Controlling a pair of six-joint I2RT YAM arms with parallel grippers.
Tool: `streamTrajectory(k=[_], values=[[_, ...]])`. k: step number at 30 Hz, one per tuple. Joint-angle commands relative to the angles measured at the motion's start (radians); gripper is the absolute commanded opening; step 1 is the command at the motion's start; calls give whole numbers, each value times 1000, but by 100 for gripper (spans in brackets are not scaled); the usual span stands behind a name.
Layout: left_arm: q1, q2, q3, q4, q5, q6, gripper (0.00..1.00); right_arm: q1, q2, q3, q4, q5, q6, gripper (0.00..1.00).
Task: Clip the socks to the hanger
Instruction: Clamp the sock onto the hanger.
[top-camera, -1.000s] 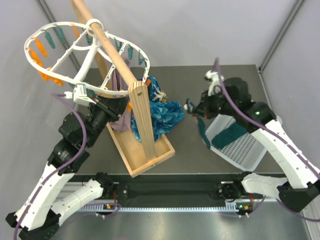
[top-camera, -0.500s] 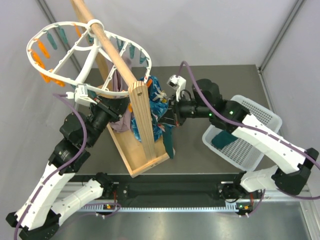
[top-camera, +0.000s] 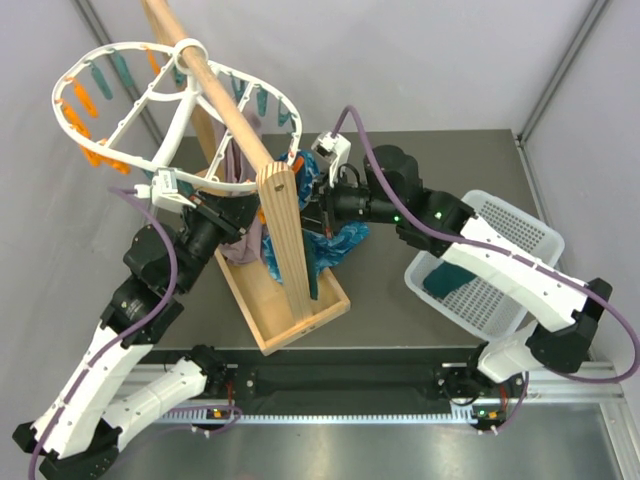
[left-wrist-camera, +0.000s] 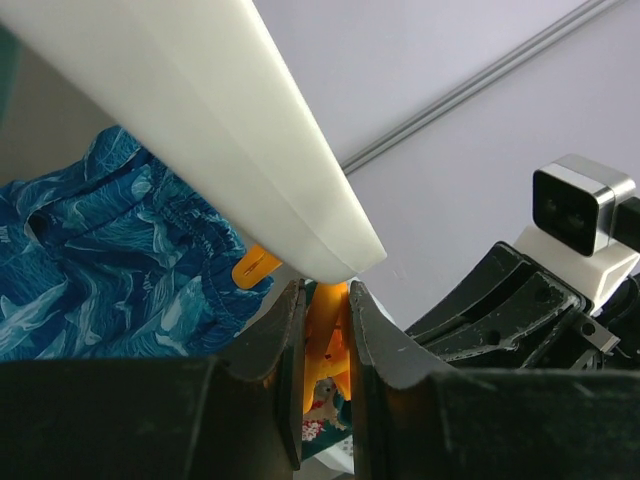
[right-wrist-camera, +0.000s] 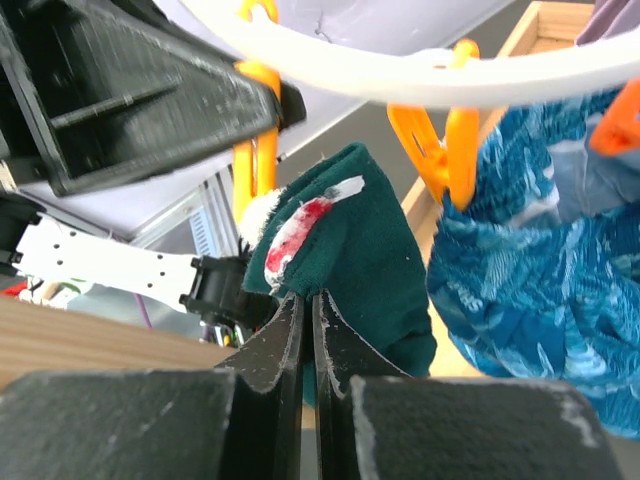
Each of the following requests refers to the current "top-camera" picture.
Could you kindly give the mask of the blue patterned cloth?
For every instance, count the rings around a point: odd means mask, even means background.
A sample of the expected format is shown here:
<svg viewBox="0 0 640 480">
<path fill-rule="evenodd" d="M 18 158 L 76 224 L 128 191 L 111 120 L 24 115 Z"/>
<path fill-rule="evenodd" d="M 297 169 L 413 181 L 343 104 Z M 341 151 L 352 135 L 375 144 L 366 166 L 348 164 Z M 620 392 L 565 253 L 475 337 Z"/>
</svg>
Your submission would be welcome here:
<svg viewBox="0 0 640 480">
<path fill-rule="evenodd" d="M 294 160 L 293 171 L 296 178 L 299 209 L 302 212 L 312 195 L 313 182 L 320 179 L 321 172 L 313 154 L 307 150 L 298 151 Z M 350 221 L 333 238 L 326 238 L 314 232 L 311 233 L 316 251 L 319 276 L 325 269 L 335 267 L 341 263 L 346 255 L 369 235 L 370 229 L 362 222 Z M 266 265 L 270 276 L 278 283 L 282 283 L 271 236 L 266 231 L 263 232 L 261 240 L 261 259 Z"/>
</svg>

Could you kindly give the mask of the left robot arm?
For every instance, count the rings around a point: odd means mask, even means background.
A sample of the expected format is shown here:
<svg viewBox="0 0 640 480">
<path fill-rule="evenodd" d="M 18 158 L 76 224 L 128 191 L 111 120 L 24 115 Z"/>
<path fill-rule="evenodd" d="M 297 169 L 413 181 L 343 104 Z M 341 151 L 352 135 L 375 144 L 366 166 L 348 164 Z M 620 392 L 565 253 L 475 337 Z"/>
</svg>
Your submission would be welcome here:
<svg viewBox="0 0 640 480">
<path fill-rule="evenodd" d="M 174 231 L 147 209 L 148 226 L 132 240 L 123 261 L 129 277 L 114 291 L 83 359 L 38 419 L 20 424 L 12 438 L 30 456 L 28 478 L 97 479 L 130 442 L 183 402 L 200 395 L 230 397 L 224 358 L 197 345 L 160 378 L 117 401 L 131 370 L 181 315 L 188 293 L 222 244 L 239 240 L 259 208 L 255 194 L 193 194 Z"/>
</svg>

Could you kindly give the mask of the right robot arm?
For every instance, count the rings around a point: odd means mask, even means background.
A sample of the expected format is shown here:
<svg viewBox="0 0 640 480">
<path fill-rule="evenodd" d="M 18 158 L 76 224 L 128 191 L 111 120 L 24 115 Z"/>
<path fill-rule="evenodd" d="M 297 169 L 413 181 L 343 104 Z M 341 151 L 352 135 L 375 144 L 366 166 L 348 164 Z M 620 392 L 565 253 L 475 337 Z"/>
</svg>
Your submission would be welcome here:
<svg viewBox="0 0 640 480">
<path fill-rule="evenodd" d="M 486 340 L 470 360 L 469 388 L 487 396 L 512 377 L 547 369 L 572 376 L 586 360 L 612 287 L 566 276 L 493 228 L 471 205 L 427 188 L 417 161 L 394 145 L 374 147 L 349 182 L 351 144 L 326 135 L 312 146 L 328 169 L 313 183 L 304 225 L 325 235 L 350 221 L 392 224 L 401 240 L 458 267 L 524 307 L 535 324 Z"/>
</svg>

